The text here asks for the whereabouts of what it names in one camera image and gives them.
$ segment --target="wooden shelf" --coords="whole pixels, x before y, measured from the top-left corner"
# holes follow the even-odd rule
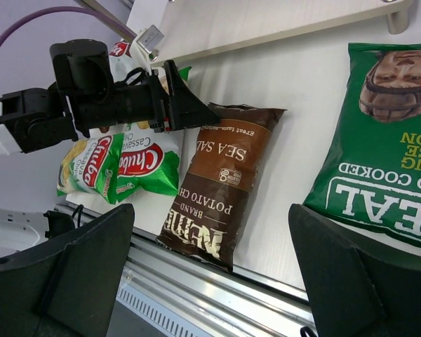
[[[176,0],[160,26],[156,64],[177,62],[388,15],[389,31],[408,26],[413,0]]]

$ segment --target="green chip bag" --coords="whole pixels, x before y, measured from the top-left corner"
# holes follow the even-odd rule
[[[184,81],[187,81],[189,78],[189,71],[191,70],[192,67],[186,67],[186,68],[182,68],[179,69],[178,72],[180,73],[181,78]]]
[[[155,133],[138,122],[124,133],[116,181],[117,200],[122,201],[138,188],[176,195],[182,131]]]
[[[350,44],[351,74],[309,208],[421,247],[421,45]]]
[[[122,144],[122,133],[76,142],[60,165],[58,195],[95,193],[115,204]]]

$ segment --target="chip bag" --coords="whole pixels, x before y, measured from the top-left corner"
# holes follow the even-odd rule
[[[345,102],[305,205],[421,247],[421,45],[350,44],[349,55]]]
[[[257,170],[283,109],[209,107],[221,117],[202,126],[196,153],[156,240],[186,256],[232,270],[232,254]]]
[[[95,193],[110,204],[115,204],[115,183],[122,143],[122,133],[77,141],[62,160],[58,195]]]
[[[184,133],[155,133],[147,122],[133,123],[129,128],[123,134],[117,200],[125,199],[140,187],[149,192],[176,195]]]
[[[115,82],[123,81],[131,70],[134,70],[137,67],[143,67],[143,65],[140,65],[131,57],[129,53],[130,47],[131,44],[128,42],[120,41],[114,45],[111,53],[109,53],[109,66],[111,68],[112,78]],[[178,70],[182,80],[186,85],[191,68],[192,67],[186,67]],[[159,68],[158,71],[160,76],[159,81],[161,82],[162,88],[168,93],[167,78],[165,76],[161,76],[163,69]],[[149,128],[148,121],[141,121],[138,125],[140,128]],[[102,133],[106,133],[109,131],[109,127],[102,127],[100,130]]]

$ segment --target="red chubo logo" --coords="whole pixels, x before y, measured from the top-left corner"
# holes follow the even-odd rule
[[[129,46],[130,46],[130,44],[128,42],[119,42],[119,43],[114,45],[113,49],[111,50],[110,55],[120,57],[123,54],[126,54],[126,55],[130,56]]]
[[[84,169],[83,180],[89,187],[95,187],[98,172],[105,162],[109,147],[112,143],[112,136],[106,136],[98,139],[95,149],[89,158],[87,165]]]
[[[119,176],[145,176],[155,171],[163,161],[163,151],[157,144],[136,152],[124,152],[119,163]]]

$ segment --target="brown chip bag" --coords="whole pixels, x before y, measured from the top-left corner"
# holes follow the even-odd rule
[[[248,196],[284,110],[209,107],[221,122],[201,127],[196,154],[157,240],[186,256],[232,270]]]

